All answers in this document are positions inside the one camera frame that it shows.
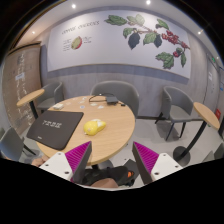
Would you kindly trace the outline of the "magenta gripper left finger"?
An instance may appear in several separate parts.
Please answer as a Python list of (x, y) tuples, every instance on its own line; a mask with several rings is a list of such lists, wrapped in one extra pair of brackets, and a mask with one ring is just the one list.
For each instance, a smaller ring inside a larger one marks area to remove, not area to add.
[(57, 152), (40, 168), (65, 180), (80, 184), (91, 152), (92, 142), (89, 141), (67, 153)]

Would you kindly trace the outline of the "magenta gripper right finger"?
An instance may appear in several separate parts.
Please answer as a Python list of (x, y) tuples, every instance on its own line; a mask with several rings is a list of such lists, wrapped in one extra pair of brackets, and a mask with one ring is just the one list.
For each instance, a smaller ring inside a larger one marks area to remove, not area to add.
[(182, 169), (167, 153), (158, 154), (138, 142), (133, 142), (132, 152), (145, 185)]

